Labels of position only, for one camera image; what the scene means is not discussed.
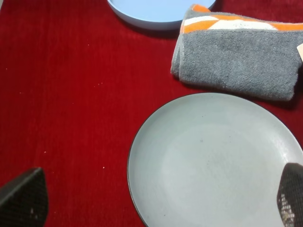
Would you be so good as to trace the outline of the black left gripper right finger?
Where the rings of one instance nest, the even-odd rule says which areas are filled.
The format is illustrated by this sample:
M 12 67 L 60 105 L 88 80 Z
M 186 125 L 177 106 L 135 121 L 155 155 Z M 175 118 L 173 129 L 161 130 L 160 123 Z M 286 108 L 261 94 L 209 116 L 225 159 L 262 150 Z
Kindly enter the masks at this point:
M 303 166 L 287 163 L 282 171 L 277 206 L 285 227 L 303 227 Z

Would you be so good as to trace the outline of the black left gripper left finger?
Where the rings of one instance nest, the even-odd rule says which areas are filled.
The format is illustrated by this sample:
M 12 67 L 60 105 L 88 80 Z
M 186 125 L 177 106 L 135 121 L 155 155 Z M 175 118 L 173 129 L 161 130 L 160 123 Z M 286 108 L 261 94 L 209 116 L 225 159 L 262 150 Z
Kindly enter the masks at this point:
M 42 168 L 31 168 L 0 188 L 2 227 L 43 227 L 48 215 L 48 192 Z

